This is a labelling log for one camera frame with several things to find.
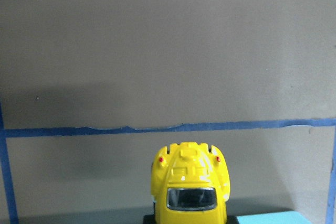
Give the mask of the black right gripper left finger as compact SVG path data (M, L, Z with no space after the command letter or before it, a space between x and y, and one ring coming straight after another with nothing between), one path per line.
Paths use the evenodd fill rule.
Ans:
M143 217L143 224L156 224L155 215L145 215Z

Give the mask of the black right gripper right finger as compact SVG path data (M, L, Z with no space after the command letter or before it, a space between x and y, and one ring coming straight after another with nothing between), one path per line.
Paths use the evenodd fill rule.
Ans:
M238 224L238 219L236 216L231 216L231 215L228 215L227 216L227 224Z

